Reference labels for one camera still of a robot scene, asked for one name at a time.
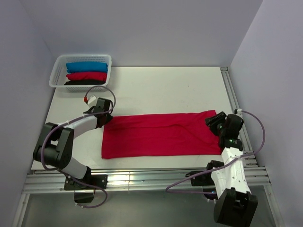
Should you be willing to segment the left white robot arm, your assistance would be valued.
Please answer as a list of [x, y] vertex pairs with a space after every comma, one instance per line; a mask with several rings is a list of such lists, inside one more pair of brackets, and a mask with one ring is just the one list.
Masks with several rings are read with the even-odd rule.
[[107, 175], [92, 175], [91, 168], [72, 157], [73, 141], [78, 136], [102, 128], [112, 120], [114, 104], [109, 99], [84, 98], [88, 111], [79, 120], [70, 123], [46, 123], [40, 133], [33, 159], [52, 166], [66, 176], [66, 187], [72, 190], [105, 189]]

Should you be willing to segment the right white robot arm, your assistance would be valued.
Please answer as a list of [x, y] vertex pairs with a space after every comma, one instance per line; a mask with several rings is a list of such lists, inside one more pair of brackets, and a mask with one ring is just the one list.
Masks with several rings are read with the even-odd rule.
[[217, 197], [214, 206], [216, 223], [230, 227], [249, 227], [258, 199], [248, 187], [241, 156], [243, 145], [238, 138], [244, 120], [235, 114], [220, 112], [205, 120], [211, 132], [218, 137], [222, 162], [211, 161], [205, 180], [214, 184]]

